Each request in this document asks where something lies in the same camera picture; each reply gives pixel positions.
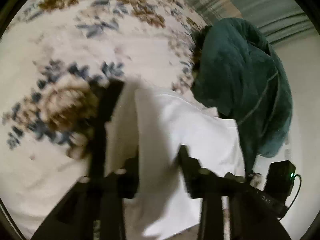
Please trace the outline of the dark green velvet blanket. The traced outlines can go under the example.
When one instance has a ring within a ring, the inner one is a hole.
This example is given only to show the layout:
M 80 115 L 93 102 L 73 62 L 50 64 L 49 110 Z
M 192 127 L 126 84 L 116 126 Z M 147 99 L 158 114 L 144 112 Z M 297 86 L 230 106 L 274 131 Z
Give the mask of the dark green velvet blanket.
M 245 172 L 256 157 L 277 155 L 289 132 L 293 100 L 282 62 L 257 27 L 224 18 L 195 35 L 194 98 L 238 126 Z

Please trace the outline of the floral bed blanket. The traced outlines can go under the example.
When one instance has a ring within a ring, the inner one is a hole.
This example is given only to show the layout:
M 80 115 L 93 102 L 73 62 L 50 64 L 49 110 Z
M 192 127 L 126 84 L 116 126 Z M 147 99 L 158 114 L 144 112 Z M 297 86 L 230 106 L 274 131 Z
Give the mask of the floral bed blanket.
M 1 200 L 30 239 L 83 176 L 99 92 L 141 77 L 186 92 L 192 33 L 184 0 L 27 0 L 1 37 Z

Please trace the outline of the grey-green curtain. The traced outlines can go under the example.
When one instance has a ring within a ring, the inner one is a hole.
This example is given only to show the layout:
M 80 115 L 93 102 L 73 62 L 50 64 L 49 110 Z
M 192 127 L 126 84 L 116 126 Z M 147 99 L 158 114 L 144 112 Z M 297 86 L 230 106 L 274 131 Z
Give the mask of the grey-green curtain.
M 186 0 L 207 24 L 242 18 L 255 25 L 271 44 L 316 30 L 295 0 Z

